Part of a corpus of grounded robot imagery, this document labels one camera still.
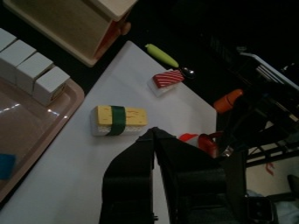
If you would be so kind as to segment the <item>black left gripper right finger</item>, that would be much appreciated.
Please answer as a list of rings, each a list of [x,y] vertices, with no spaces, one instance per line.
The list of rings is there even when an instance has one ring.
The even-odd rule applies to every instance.
[[[246,224],[234,209],[221,163],[199,148],[154,128],[171,224]]]

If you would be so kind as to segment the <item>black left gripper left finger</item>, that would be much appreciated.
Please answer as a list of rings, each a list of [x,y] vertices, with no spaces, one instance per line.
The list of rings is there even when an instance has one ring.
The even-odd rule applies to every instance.
[[[155,224],[154,168],[155,136],[149,130],[107,167],[99,224]]]

